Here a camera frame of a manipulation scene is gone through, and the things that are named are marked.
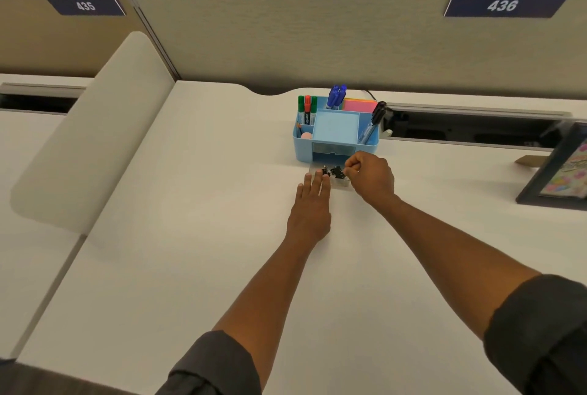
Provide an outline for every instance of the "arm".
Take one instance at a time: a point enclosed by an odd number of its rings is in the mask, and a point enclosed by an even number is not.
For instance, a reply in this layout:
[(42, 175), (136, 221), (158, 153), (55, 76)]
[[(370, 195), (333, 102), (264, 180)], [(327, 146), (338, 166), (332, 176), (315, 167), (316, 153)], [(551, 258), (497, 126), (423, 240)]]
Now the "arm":
[(522, 282), (540, 274), (403, 202), (394, 193), (385, 159), (358, 152), (346, 166), (357, 193), (395, 228), (450, 307), (479, 338), (504, 300)]
[(285, 239), (214, 326), (251, 354), (261, 388), (271, 373), (306, 260), (330, 231), (330, 178), (318, 171), (311, 180), (311, 174), (306, 174), (304, 183), (297, 186)]

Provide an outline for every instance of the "black sleeve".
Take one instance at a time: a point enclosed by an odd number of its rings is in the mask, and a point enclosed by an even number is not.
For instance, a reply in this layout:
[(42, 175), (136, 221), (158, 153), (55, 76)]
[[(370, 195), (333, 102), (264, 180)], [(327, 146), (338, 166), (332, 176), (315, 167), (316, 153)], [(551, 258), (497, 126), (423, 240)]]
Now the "black sleeve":
[(587, 394), (587, 287), (554, 275), (524, 282), (495, 310), (484, 346), (524, 394)]
[(221, 330), (204, 333), (156, 395), (260, 395), (251, 354)]

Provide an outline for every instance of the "person's left arm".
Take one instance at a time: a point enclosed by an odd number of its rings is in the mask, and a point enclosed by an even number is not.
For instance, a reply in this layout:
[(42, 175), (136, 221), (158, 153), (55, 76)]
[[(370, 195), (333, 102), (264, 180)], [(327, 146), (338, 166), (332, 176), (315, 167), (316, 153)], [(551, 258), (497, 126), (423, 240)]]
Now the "person's left arm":
[(297, 283), (330, 231), (330, 178), (297, 186), (285, 239), (211, 332), (176, 364), (157, 395), (257, 395), (267, 384)]

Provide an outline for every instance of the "sticky note pad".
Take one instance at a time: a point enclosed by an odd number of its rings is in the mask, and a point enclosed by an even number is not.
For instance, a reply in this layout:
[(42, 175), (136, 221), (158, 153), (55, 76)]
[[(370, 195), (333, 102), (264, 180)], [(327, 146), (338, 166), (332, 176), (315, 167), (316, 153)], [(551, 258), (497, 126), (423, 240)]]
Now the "sticky note pad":
[(345, 100), (343, 109), (345, 111), (368, 112), (370, 114), (375, 109), (375, 106), (377, 106), (375, 100)]
[(356, 144), (358, 132), (358, 113), (319, 109), (316, 113), (312, 139)]

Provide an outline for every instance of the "forearm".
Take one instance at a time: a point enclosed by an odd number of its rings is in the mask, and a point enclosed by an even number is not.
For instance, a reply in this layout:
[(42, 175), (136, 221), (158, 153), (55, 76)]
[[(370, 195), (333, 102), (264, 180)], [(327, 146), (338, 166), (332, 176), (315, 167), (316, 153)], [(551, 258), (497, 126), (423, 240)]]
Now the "forearm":
[(253, 357), (265, 387), (285, 318), (313, 245), (286, 238), (255, 274), (213, 330), (223, 330)]
[(451, 308), (481, 339), (507, 296), (540, 274), (398, 197), (376, 209), (407, 243)]

